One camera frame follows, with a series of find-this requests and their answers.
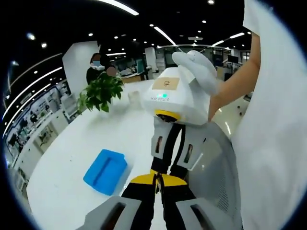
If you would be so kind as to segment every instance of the black ceiling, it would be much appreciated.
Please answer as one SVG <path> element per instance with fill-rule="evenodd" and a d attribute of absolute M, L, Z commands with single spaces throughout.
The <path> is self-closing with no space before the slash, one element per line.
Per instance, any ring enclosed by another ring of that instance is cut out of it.
<path fill-rule="evenodd" d="M 139 15 L 133 16 L 98 0 L 8 1 L 6 45 L 10 46 L 10 61 L 14 60 L 19 64 L 12 67 L 11 82 L 34 64 L 52 55 L 65 53 L 75 42 L 98 41 L 106 54 L 122 52 L 122 48 L 131 49 L 129 46 L 133 39 L 137 39 L 142 49 L 152 44 L 171 45 L 149 24 L 158 26 L 176 44 L 192 44 L 194 41 L 188 40 L 188 37 L 198 36 L 203 37 L 203 40 L 197 44 L 212 45 L 244 32 L 244 36 L 225 41 L 220 46 L 250 49 L 250 35 L 242 26 L 244 0 L 215 0 L 214 5 L 209 5 L 207 0 L 120 2 L 137 11 Z M 34 34 L 35 40 L 29 40 L 27 33 Z M 43 42 L 47 43 L 44 49 L 41 47 Z M 35 79 L 60 66 L 61 56 L 36 66 L 11 87 L 11 98 Z M 63 77 L 64 71 L 60 70 L 57 74 Z M 40 85 L 35 84 L 32 88 L 37 90 L 37 87 Z"/>

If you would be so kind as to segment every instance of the white sleeve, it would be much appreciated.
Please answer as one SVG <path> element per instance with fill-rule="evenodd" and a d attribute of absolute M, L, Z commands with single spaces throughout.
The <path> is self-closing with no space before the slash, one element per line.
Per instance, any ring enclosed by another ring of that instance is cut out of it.
<path fill-rule="evenodd" d="M 257 5 L 255 5 L 255 0 L 244 0 L 244 21 L 243 26 L 250 31 L 254 32 L 258 36 L 259 34 L 259 25 L 257 18 Z"/>

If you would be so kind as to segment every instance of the blue plastic tray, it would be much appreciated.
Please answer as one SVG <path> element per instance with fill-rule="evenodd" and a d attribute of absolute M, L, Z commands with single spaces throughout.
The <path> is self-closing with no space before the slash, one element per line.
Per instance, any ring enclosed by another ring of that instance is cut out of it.
<path fill-rule="evenodd" d="M 83 180 L 98 192 L 111 196 L 126 167 L 124 154 L 103 149 Z"/>

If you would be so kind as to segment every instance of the green plant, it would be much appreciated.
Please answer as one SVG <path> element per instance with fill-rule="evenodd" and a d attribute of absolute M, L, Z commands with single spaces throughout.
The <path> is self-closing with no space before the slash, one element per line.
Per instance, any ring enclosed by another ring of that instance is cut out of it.
<path fill-rule="evenodd" d="M 119 77 L 111 77 L 102 72 L 80 93 L 77 102 L 79 114 L 84 107 L 90 111 L 96 108 L 109 112 L 108 102 L 111 103 L 111 98 L 116 96 L 121 99 L 122 86 L 123 82 Z"/>

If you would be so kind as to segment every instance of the white cloth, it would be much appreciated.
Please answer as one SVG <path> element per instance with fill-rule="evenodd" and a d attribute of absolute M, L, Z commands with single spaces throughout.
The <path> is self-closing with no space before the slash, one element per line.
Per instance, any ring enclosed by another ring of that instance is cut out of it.
<path fill-rule="evenodd" d="M 260 36 L 261 68 L 232 138 L 246 230 L 279 230 L 307 185 L 307 67 L 273 12 L 245 0 L 243 26 Z"/>
<path fill-rule="evenodd" d="M 93 69 L 95 69 L 95 70 L 104 70 L 104 69 L 105 69 L 104 66 L 93 66 L 93 65 L 91 65 L 91 67 L 92 67 Z"/>

